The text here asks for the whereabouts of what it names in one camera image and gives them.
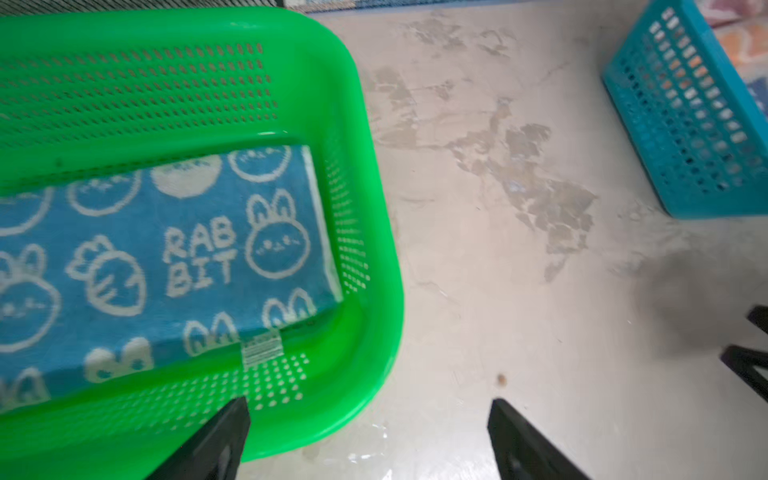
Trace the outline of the pink orange print towel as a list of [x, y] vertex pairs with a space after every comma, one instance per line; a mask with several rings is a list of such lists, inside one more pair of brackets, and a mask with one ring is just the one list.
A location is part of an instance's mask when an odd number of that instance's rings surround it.
[[699, 0], [695, 4], [767, 116], [767, 0]]

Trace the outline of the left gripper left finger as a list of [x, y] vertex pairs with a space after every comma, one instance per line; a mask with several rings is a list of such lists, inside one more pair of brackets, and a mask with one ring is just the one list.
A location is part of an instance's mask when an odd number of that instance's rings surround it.
[[250, 426], [246, 398], [230, 400], [147, 479], [234, 480]]

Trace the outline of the blue rabbit print towel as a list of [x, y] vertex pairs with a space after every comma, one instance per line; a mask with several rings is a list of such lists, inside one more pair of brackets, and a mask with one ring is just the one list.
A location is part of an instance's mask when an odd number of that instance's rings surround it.
[[1, 410], [282, 329], [342, 298], [303, 145], [1, 200]]

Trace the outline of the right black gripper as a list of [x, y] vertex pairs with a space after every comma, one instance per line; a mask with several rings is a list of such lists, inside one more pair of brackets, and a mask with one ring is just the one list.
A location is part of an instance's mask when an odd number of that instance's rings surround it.
[[[767, 306], [756, 305], [746, 318], [764, 333], [767, 333]], [[767, 401], [767, 352], [729, 345], [720, 356], [722, 363], [736, 374], [747, 386]]]

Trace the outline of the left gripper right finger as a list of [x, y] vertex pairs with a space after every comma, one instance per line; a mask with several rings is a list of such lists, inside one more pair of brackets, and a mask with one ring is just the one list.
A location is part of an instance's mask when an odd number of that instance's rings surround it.
[[487, 430], [501, 479], [588, 479], [579, 467], [502, 398], [492, 401]]

